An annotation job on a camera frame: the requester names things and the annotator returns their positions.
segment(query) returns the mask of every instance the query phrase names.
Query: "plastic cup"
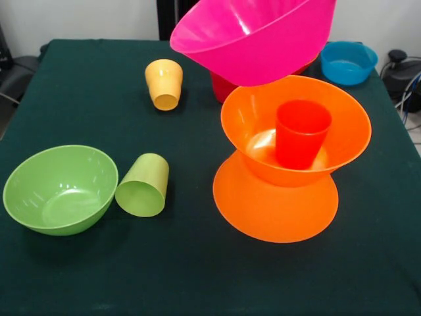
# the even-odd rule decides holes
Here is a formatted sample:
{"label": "plastic cup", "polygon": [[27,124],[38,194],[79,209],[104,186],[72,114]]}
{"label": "plastic cup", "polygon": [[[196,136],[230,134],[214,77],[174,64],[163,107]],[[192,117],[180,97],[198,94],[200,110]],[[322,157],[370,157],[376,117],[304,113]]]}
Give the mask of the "plastic cup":
{"label": "plastic cup", "polygon": [[170,168],[156,153],[137,158],[118,185],[115,198],[126,212],[139,217],[158,215],[165,206]]}
{"label": "plastic cup", "polygon": [[153,105],[161,111],[173,110],[180,100],[183,82],[181,66],[170,59],[158,59],[145,69]]}
{"label": "plastic cup", "polygon": [[212,79],[213,92],[215,98],[223,103],[225,99],[234,91],[238,86],[231,82],[223,79],[223,77],[210,71],[210,77]]}
{"label": "plastic cup", "polygon": [[322,105],[294,100],[276,112],[276,158],[289,169],[308,169],[326,138],[332,117]]}

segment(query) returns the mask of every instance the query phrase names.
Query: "black device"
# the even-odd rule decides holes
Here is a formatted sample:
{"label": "black device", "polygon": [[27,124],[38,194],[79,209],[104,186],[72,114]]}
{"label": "black device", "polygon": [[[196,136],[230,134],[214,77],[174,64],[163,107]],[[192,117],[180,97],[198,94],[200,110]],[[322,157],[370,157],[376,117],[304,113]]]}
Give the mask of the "black device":
{"label": "black device", "polygon": [[408,57],[400,50],[394,49],[389,52],[390,62],[387,63],[380,73],[390,98],[394,102],[401,102],[404,92],[413,94],[404,103],[404,110],[414,113],[421,110],[421,85],[418,83],[410,91],[405,91],[411,80],[421,72],[421,57]]}

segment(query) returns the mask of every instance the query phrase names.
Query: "cup bottom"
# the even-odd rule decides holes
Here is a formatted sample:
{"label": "cup bottom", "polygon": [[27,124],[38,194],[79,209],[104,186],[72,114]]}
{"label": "cup bottom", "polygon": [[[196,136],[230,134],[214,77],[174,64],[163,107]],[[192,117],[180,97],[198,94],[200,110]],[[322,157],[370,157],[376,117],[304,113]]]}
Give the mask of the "cup bottom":
{"label": "cup bottom", "polygon": [[153,104],[158,110],[170,111],[177,106],[178,99],[170,94],[162,94],[155,98]]}

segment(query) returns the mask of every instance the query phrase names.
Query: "dark green tablecloth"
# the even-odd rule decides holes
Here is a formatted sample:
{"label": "dark green tablecloth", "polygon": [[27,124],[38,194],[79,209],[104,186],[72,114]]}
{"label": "dark green tablecloth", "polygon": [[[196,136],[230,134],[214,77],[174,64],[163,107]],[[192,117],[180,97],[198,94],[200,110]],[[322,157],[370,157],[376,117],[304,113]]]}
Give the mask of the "dark green tablecloth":
{"label": "dark green tablecloth", "polygon": [[[156,111],[143,71],[184,69],[175,111]],[[316,63],[307,70],[320,76]],[[0,185],[48,147],[107,152],[120,177],[136,157],[170,163],[165,210],[139,219],[115,202],[86,232],[32,232],[0,210],[1,315],[419,315],[421,160],[378,75],[347,89],[367,110],[366,152],[334,173],[339,210],[313,239],[269,244],[243,235],[212,198],[233,151],[208,72],[166,42],[53,41],[0,142]]]}

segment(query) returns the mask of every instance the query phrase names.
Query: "wire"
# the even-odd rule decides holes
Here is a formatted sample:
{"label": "wire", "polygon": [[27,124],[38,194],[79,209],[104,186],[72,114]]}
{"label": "wire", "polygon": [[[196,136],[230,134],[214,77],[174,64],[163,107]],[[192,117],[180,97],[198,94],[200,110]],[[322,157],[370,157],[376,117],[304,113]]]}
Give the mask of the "wire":
{"label": "wire", "polygon": [[405,97],[407,96],[406,91],[409,91],[409,88],[412,87],[412,85],[414,84],[415,81],[419,80],[421,77],[421,71],[415,75],[415,77],[409,82],[409,84],[407,85],[407,87],[404,89],[403,95],[402,95],[402,101],[401,101],[401,116],[403,117],[403,105],[405,103],[405,101],[407,99],[405,99]]}
{"label": "wire", "polygon": [[30,67],[28,67],[28,66],[25,66],[25,65],[23,65],[23,64],[20,64],[20,63],[17,63],[17,62],[13,62],[16,66],[19,66],[19,67],[22,67],[22,68],[25,68],[26,70],[29,70],[30,72],[32,72],[32,73],[36,73],[37,71],[36,70],[34,70],[34,69],[32,69],[32,68],[30,68]]}
{"label": "wire", "polygon": [[407,128],[407,131],[410,132],[411,130],[416,130],[417,128],[420,128],[420,127],[421,127],[421,124],[417,125],[417,126],[414,126],[414,127],[411,127],[411,128]]}
{"label": "wire", "polygon": [[8,99],[8,100],[12,101],[13,103],[20,104],[20,102],[19,102],[18,100],[13,99],[12,97],[9,97],[8,95],[6,95],[6,94],[4,94],[4,93],[1,93],[1,92],[0,92],[0,95],[1,95],[2,97],[5,97],[6,99]]}
{"label": "wire", "polygon": [[417,85],[417,83],[419,81],[420,81],[420,77],[418,77],[418,80],[415,80],[414,83],[411,86],[412,92],[411,92],[410,97],[409,97],[409,100],[408,100],[407,108],[405,109],[405,115],[403,117],[403,125],[406,125],[407,124],[410,102],[412,101],[412,96],[414,95],[414,91],[416,89],[416,85]]}
{"label": "wire", "polygon": [[389,69],[389,68],[390,68],[390,66],[391,66],[392,64],[393,64],[393,63],[390,61],[390,62],[386,63],[386,64],[383,66],[382,70],[380,71],[380,78],[381,78],[381,79],[383,79],[383,76],[384,76],[385,71],[386,71],[387,69]]}
{"label": "wire", "polygon": [[[409,99],[410,98],[410,96],[412,95],[412,92],[410,92],[410,91],[405,91],[405,93],[407,93],[407,92],[409,92],[408,94],[407,94],[407,96],[405,97],[405,100],[403,101],[403,102],[405,102],[407,99]],[[397,109],[398,107],[400,107],[402,105],[402,101],[401,102],[399,102],[399,103],[396,103],[395,104],[395,109]]]}

